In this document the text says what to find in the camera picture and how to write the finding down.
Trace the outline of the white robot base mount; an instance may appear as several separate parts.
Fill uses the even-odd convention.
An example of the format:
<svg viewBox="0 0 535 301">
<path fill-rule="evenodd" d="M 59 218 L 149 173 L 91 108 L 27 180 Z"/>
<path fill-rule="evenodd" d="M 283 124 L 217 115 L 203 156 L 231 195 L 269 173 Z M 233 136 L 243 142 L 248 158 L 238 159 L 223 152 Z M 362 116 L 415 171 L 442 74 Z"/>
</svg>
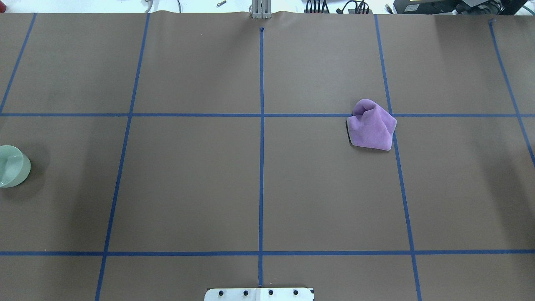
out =
<svg viewBox="0 0 535 301">
<path fill-rule="evenodd" d="M 312 288 L 220 288 L 209 289 L 205 301 L 314 301 Z"/>
</svg>

